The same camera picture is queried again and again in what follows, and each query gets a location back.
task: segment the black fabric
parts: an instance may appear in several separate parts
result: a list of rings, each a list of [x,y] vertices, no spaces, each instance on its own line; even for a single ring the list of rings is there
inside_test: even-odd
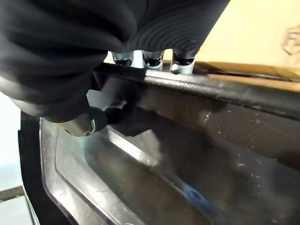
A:
[[[28,114],[71,120],[107,51],[196,53],[227,2],[0,0],[0,91]]]

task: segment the metal bar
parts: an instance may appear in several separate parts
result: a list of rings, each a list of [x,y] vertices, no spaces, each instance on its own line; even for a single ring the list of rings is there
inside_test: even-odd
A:
[[[0,191],[0,203],[23,195],[25,194],[22,186]]]

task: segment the black plastic part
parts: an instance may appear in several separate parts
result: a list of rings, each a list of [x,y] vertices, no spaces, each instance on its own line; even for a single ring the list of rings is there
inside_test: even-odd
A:
[[[77,225],[69,212],[45,191],[41,170],[39,118],[22,112],[18,137],[24,188],[40,224]]]
[[[153,74],[147,75],[143,69],[123,68],[121,70],[118,66],[106,63],[96,68],[94,75],[114,76],[179,90],[300,121],[300,93],[295,91],[221,81],[202,75],[185,76],[179,79],[178,76],[167,72],[156,72],[156,76],[153,76]]]

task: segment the cardboard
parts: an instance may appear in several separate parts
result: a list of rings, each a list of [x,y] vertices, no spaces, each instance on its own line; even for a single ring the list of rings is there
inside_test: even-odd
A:
[[[231,0],[196,65],[300,79],[299,10],[300,0]]]

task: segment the black sleeve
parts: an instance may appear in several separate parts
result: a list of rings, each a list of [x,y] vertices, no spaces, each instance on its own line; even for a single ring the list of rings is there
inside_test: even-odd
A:
[[[73,119],[93,68],[135,32],[115,1],[1,0],[0,91],[33,116]]]

